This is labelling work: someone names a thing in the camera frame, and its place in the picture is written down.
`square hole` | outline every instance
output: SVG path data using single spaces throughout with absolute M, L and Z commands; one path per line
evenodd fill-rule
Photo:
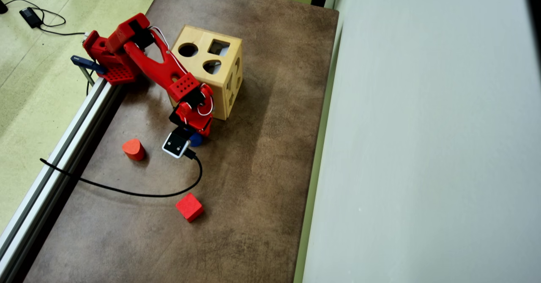
M 230 44 L 228 42 L 212 40 L 212 44 L 210 44 L 208 52 L 219 56 L 225 56 L 229 49 Z

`red cube block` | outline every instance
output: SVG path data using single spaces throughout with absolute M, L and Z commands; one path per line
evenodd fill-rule
M 184 196 L 176 204 L 176 208 L 189 223 L 203 212 L 203 206 L 192 193 L 188 193 L 188 195 Z

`black power cord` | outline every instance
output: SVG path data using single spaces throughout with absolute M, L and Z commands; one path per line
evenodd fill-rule
M 7 2 L 6 5 L 9 4 L 9 3 L 11 3 L 11 2 L 15 2 L 15 1 L 23 1 L 23 2 L 27 2 L 27 3 L 29 3 L 29 4 L 31 4 L 31 5 L 34 6 L 34 7 L 29 7 L 30 9 L 32 9 L 32 10 L 35 9 L 35 10 L 41 11 L 41 22 L 42 22 L 43 25 L 46 26 L 46 27 L 56 27 L 56 26 L 60 26 L 60 25 L 66 24 L 66 19 L 64 19 L 63 16 L 59 15 L 58 13 L 54 13 L 54 12 L 52 12 L 52 11 L 48 11 L 47 9 L 42 9 L 42 8 L 40 8 L 38 5 L 36 5 L 36 4 L 32 3 L 32 2 L 29 2 L 29 1 L 27 1 L 27 0 L 11 0 L 11 1 Z M 60 17 L 60 18 L 62 19 L 62 23 L 55 24 L 55 25 L 47 25 L 47 24 L 45 24 L 45 21 L 44 21 L 44 20 L 45 20 L 45 12 L 50 13 L 50 14 L 53 14 L 53 15 L 56 15 L 57 17 Z M 60 35 L 60 36 L 74 36 L 74 35 L 77 35 L 77 34 L 83 34 L 83 35 L 85 34 L 85 33 L 56 33 L 56 32 L 52 32 L 52 31 L 45 30 L 45 29 L 41 28 L 41 25 L 39 25 L 37 28 L 38 28 L 39 30 L 43 31 L 43 32 L 53 33 L 53 34 L 58 34 L 58 35 Z
M 118 189 L 118 188 L 113 188 L 113 187 L 110 187 L 108 185 L 102 185 L 102 184 L 98 184 L 98 183 L 96 183 L 94 181 L 89 181 L 88 179 L 84 179 L 83 177 L 74 176 L 73 174 L 62 170 L 59 167 L 56 167 L 56 165 L 48 163 L 43 158 L 39 158 L 39 160 L 41 160 L 42 163 L 48 165 L 49 167 L 55 169 L 56 171 L 66 175 L 66 176 L 72 177 L 74 179 L 78 179 L 78 180 L 80 180 L 80 181 L 82 181 L 84 183 L 91 184 L 91 185 L 94 185 L 96 187 L 100 187 L 100 188 L 103 188 L 103 189 L 111 190 L 111 191 L 114 191 L 114 192 L 120 192 L 120 193 L 128 194 L 128 195 L 141 196 L 143 198 L 170 198 L 172 196 L 177 196 L 177 195 L 183 194 L 184 192 L 187 192 L 187 191 L 191 190 L 191 188 L 195 187 L 199 183 L 199 181 L 201 180 L 201 176 L 203 175 L 203 166 L 201 165 L 201 161 L 199 161 L 199 158 L 197 158 L 197 156 L 195 156 L 195 153 L 193 153 L 193 151 L 188 149 L 188 150 L 186 150 L 185 155 L 188 158 L 194 159 L 195 161 L 197 161 L 197 164 L 199 165 L 199 177 L 197 177 L 197 180 L 195 181 L 195 183 L 193 183 L 188 188 L 186 188 L 186 189 L 184 189 L 182 191 L 178 191 L 178 192 L 170 193 L 170 194 L 144 194 L 144 193 L 135 193 L 135 192 L 125 191 L 125 190 Z
M 87 96 L 88 96 L 88 86 L 90 85 L 90 82 L 87 81 Z

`power adapter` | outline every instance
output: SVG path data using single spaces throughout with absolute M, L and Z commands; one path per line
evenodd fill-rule
M 27 21 L 27 23 L 30 25 L 30 28 L 36 28 L 39 25 L 43 24 L 43 21 L 30 7 L 24 8 L 23 10 L 19 11 L 19 13 L 23 16 L 23 19 Z

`brown table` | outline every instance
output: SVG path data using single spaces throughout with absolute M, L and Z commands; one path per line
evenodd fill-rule
M 147 16 L 170 44 L 184 24 L 243 40 L 230 118 L 213 121 L 195 148 L 203 178 L 191 192 L 205 212 L 187 223 L 175 208 L 182 196 L 80 183 L 26 281 L 292 281 L 338 12 L 287 0 L 154 0 Z M 166 92 L 147 81 L 127 89 L 83 177 L 137 192 L 187 187 L 197 164 L 161 150 L 175 128 Z M 123 155 L 131 138 L 147 150 L 140 163 Z

